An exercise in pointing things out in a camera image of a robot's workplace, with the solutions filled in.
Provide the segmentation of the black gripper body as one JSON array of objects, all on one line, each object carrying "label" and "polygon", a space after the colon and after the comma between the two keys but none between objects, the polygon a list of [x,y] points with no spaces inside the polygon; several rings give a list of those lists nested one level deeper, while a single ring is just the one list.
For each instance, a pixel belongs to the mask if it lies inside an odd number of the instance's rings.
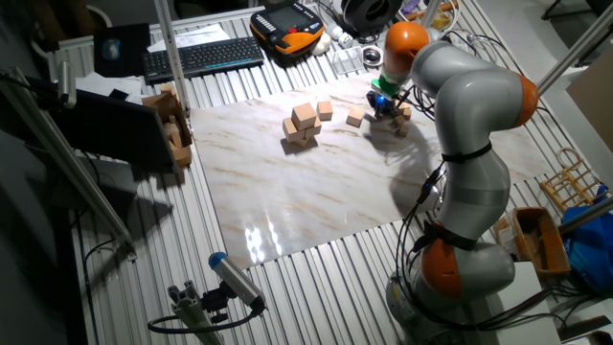
[{"label": "black gripper body", "polygon": [[386,97],[377,91],[370,90],[367,93],[367,101],[374,110],[394,110],[397,108],[396,101]]}]

